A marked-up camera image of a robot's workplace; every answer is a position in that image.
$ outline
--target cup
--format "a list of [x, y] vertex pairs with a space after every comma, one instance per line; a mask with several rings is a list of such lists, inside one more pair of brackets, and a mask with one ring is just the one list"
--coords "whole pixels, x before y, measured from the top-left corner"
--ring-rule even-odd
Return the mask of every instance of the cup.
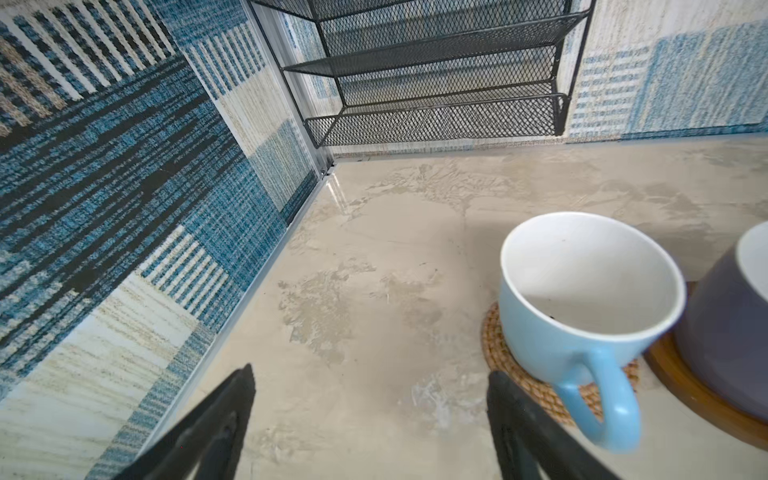
[[[640, 409], [621, 368], [683, 312], [686, 287], [675, 262], [639, 230], [582, 212], [521, 223], [501, 260], [498, 304], [515, 360], [552, 384], [594, 444], [634, 449]], [[590, 382], [600, 391], [603, 422], [578, 391]]]
[[768, 422], [768, 222], [749, 229], [699, 282], [674, 337], [699, 379]]

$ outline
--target mug handle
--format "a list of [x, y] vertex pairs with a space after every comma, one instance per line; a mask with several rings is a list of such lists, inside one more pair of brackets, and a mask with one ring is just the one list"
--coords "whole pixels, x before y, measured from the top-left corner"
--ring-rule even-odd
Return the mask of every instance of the mug handle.
[[613, 452], [634, 449], [640, 442], [640, 407], [627, 376], [606, 349], [590, 350], [581, 361], [598, 384], [605, 421], [600, 423], [595, 418], [581, 398], [578, 385], [554, 385], [554, 391], [592, 443]]

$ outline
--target gray cup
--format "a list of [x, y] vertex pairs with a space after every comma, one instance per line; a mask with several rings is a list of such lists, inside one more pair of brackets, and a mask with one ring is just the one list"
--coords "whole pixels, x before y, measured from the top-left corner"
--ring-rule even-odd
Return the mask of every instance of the gray cup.
[[768, 421], [768, 222], [747, 231], [699, 282], [675, 340], [701, 381]]

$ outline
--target woven coaster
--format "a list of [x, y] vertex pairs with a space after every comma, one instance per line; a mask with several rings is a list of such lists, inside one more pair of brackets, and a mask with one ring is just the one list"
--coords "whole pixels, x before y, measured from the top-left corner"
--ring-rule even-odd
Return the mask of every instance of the woven coaster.
[[[498, 318], [498, 303], [494, 303], [485, 315], [482, 325], [482, 351], [485, 361], [492, 370], [501, 370], [529, 394], [555, 420], [565, 425], [575, 425], [568, 410], [563, 406], [560, 397], [548, 383], [530, 376], [512, 357], [502, 333], [502, 322]], [[624, 367], [632, 388], [637, 391], [637, 360], [632, 360]], [[600, 392], [594, 383], [579, 388], [581, 396], [592, 412], [603, 419], [603, 408], [600, 404]]]

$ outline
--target patterned wall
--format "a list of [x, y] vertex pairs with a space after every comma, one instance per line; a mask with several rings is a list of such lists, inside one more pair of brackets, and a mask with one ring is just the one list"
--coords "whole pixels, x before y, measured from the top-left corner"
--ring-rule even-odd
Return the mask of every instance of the patterned wall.
[[[424, 9], [467, 4], [437, 0], [413, 3]], [[500, 9], [508, 4], [500, 0], [471, 3], [497, 4]], [[589, 0], [574, 0], [571, 9], [580, 11], [589, 5]], [[288, 43], [299, 59], [322, 54], [311, 23], [285, 14], [283, 20]], [[425, 29], [434, 29], [428, 23], [425, 20]], [[570, 84], [568, 72], [572, 71], [582, 29], [577, 27], [565, 44], [558, 75], [562, 91]], [[764, 0], [598, 0], [563, 137], [357, 145], [330, 150], [343, 157], [768, 131], [766, 45], [768, 3]], [[316, 103], [328, 104], [327, 98], [337, 98], [326, 79], [313, 80], [308, 91]]]
[[0, 478], [132, 461], [316, 183], [236, 0], [0, 2]]

